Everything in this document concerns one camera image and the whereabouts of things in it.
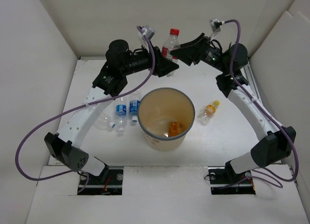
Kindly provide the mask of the clear bottle dark blue label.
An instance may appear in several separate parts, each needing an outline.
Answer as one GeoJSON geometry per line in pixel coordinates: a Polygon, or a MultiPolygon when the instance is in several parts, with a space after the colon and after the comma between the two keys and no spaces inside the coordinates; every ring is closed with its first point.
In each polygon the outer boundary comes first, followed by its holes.
{"type": "Polygon", "coordinates": [[[141,92],[139,90],[133,92],[129,102],[129,115],[133,124],[138,122],[138,109],[141,101],[141,92]]]}

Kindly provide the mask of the clear unlabelled plastic bottle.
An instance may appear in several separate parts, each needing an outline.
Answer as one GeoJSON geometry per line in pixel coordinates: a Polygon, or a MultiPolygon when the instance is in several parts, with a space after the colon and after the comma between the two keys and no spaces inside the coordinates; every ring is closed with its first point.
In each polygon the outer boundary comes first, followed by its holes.
{"type": "Polygon", "coordinates": [[[97,129],[102,131],[112,131],[116,124],[106,113],[101,113],[93,124],[97,129]]]}

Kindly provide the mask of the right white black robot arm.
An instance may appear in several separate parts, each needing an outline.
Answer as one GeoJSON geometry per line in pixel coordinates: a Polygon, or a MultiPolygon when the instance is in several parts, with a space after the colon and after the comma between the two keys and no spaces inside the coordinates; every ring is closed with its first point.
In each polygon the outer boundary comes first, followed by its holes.
{"type": "Polygon", "coordinates": [[[241,68],[248,63],[246,47],[236,42],[222,51],[213,42],[201,34],[195,40],[172,49],[170,55],[188,66],[202,61],[218,69],[221,72],[216,77],[219,90],[241,111],[259,140],[248,153],[226,162],[220,177],[226,183],[237,183],[242,174],[256,168],[266,169],[270,164],[293,154],[295,172],[290,180],[295,180],[299,170],[294,146],[295,129],[292,126],[284,127],[275,120],[252,93],[248,81],[241,73],[241,68]]]}

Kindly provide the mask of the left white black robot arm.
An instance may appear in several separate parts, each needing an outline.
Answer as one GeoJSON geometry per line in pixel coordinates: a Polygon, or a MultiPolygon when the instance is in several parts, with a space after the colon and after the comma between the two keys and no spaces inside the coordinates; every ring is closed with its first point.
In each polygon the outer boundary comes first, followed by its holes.
{"type": "Polygon", "coordinates": [[[125,40],[114,40],[109,44],[106,60],[84,100],[84,107],[77,110],[55,134],[48,133],[44,138],[53,158],[74,172],[91,174],[99,184],[108,179],[109,167],[81,150],[87,132],[103,110],[120,95],[127,85],[128,75],[152,69],[153,75],[162,77],[179,68],[178,64],[163,57],[158,47],[130,51],[125,40]]]}

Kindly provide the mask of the small bottle yellow cap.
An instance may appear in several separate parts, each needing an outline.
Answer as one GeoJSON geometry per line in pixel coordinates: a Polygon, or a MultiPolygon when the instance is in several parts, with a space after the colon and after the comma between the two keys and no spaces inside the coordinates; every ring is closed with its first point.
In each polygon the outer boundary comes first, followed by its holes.
{"type": "Polygon", "coordinates": [[[208,104],[198,113],[198,121],[202,125],[206,125],[209,120],[214,116],[216,110],[220,105],[220,101],[215,100],[212,103],[208,104]]]}

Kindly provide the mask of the clear bottle light blue label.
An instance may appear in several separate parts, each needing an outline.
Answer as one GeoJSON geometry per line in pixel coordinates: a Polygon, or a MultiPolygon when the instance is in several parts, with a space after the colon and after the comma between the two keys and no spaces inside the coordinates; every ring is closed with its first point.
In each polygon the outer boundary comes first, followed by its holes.
{"type": "Polygon", "coordinates": [[[117,131],[123,133],[127,125],[127,103],[124,97],[116,100],[115,117],[117,121],[117,131]]]}

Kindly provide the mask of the clear bottle red cap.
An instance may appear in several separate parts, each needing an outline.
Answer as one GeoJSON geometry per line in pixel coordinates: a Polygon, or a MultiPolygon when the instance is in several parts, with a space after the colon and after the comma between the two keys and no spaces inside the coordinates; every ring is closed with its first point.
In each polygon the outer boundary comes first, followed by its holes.
{"type": "Polygon", "coordinates": [[[180,48],[178,41],[180,31],[178,29],[171,29],[169,38],[164,42],[161,53],[168,60],[177,63],[178,59],[171,55],[171,51],[180,48]]]}

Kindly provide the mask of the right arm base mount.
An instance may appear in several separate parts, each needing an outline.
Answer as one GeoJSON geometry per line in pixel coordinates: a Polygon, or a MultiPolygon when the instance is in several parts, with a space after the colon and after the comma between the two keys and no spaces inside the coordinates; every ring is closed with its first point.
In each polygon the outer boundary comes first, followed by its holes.
{"type": "Polygon", "coordinates": [[[256,194],[249,170],[229,175],[224,166],[209,166],[204,179],[210,182],[211,195],[256,194]]]}

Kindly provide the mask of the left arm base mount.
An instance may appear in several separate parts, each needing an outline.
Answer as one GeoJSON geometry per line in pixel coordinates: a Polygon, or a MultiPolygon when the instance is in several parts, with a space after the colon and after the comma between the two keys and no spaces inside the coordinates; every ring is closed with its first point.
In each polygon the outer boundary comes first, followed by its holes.
{"type": "Polygon", "coordinates": [[[78,172],[79,184],[77,195],[122,195],[124,167],[112,166],[108,173],[100,179],[94,175],[86,176],[84,172],[78,172]]]}

